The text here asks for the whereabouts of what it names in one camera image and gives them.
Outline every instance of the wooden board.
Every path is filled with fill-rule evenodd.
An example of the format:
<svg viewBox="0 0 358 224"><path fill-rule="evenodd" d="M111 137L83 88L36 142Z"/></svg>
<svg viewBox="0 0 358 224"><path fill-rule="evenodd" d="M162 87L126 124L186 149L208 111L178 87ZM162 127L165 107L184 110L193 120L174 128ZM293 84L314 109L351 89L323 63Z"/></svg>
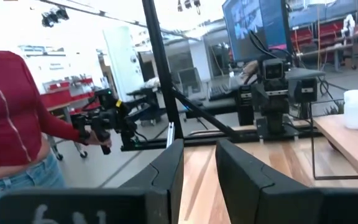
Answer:
<svg viewBox="0 0 358 224"><path fill-rule="evenodd" d="M314 120L314 123L358 170L358 130L345 128L344 115L319 117Z"/></svg>
<svg viewBox="0 0 358 224"><path fill-rule="evenodd" d="M311 141L238 144L256 158L294 178L315 187L358 187L358 180L315 181L311 170ZM317 175L356 175L350 163L329 146L325 138L316 138ZM185 171L179 223L227 224L229 215L224 203L215 162L215 147L185 149Z"/></svg>

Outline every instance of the red top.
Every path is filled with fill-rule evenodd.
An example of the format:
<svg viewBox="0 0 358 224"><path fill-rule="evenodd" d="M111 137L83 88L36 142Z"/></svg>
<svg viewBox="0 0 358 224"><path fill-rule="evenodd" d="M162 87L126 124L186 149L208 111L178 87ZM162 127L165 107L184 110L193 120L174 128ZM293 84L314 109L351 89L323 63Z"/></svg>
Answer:
<svg viewBox="0 0 358 224"><path fill-rule="evenodd" d="M80 140L71 124L47 111L24 60L0 51L0 166L35 160L41 148L41 132Z"/></svg>

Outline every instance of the black diagonal bar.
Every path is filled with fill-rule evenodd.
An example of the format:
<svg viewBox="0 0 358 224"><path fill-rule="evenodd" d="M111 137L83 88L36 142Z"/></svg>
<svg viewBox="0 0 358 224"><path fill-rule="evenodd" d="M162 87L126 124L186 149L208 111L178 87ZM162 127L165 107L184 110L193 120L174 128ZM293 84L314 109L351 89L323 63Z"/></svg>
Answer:
<svg viewBox="0 0 358 224"><path fill-rule="evenodd" d="M165 55L160 23L158 21L157 12L155 11L154 0L142 0L142 2L155 65L160 79L161 91L167 109L168 120L169 122L175 123L175 139L183 138L178 107L172 93L172 78L168 67L167 56Z"/></svg>

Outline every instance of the concrete floor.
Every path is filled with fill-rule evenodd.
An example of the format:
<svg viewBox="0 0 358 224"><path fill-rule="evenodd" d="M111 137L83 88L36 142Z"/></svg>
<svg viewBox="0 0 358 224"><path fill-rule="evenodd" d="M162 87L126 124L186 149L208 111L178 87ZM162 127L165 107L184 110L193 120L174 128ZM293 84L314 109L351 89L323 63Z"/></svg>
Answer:
<svg viewBox="0 0 358 224"><path fill-rule="evenodd" d="M343 73L328 72L326 80L346 89L358 89L358 70L349 70ZM329 92L335 99L343 98L344 90L342 89L330 86ZM319 101L328 99L328 95L319 95ZM313 114L324 114L324 109L327 106L329 106L329 103L314 105ZM235 127L239 125L235 113L219 115L216 118L228 126ZM161 132L167 124L168 119L164 116L156 126L139 126L138 131L151 139ZM204 121L204 124L208 128L213 128L207 121ZM187 122L182 120L181 125L184 135L194 130L204 129L195 119L189 119ZM166 131L160 138L165 138L165 136ZM108 156L103 155L98 146L83 146L84 150L88 152L86 159L80 157L72 142L63 142L58 145L59 151L64 156L64 160L60 162L60 167L70 187L118 187L142 170L163 150L121 152L119 149L122 145L120 135L112 132L111 139L113 141L112 153Z"/></svg>

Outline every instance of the white container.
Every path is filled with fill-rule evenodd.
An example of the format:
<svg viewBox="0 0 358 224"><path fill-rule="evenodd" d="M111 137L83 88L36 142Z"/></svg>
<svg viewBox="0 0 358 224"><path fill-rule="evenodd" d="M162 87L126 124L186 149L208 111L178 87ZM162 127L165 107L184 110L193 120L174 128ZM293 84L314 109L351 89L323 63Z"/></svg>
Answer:
<svg viewBox="0 0 358 224"><path fill-rule="evenodd" d="M358 90L349 90L344 93L345 127L358 130Z"/></svg>

